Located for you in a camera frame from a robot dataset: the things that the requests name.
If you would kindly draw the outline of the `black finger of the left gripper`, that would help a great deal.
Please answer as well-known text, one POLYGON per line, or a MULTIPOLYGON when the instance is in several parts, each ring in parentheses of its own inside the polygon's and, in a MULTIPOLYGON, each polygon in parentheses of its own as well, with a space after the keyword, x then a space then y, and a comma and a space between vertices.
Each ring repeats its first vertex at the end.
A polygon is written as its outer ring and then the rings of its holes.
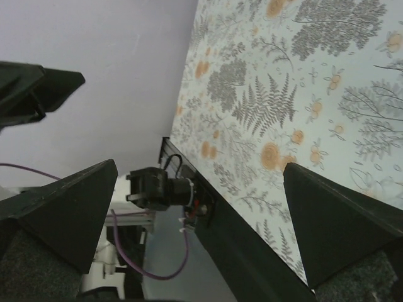
POLYGON ((86 82, 80 72, 1 62, 1 128, 37 123, 86 82))

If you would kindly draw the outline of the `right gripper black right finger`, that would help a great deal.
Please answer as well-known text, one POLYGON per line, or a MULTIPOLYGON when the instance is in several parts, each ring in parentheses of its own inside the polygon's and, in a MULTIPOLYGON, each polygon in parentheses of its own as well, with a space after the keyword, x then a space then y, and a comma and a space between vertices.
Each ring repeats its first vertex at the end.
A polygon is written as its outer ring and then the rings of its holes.
POLYGON ((402 301, 402 210, 296 163, 283 177, 317 301, 402 301))

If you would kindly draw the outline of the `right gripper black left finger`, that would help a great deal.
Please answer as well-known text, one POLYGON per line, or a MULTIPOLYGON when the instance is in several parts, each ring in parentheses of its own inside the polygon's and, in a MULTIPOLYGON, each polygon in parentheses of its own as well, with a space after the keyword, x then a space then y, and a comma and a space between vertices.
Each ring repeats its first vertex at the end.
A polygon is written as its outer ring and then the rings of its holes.
POLYGON ((77 296, 117 176, 109 159, 1 201, 2 299, 77 296))

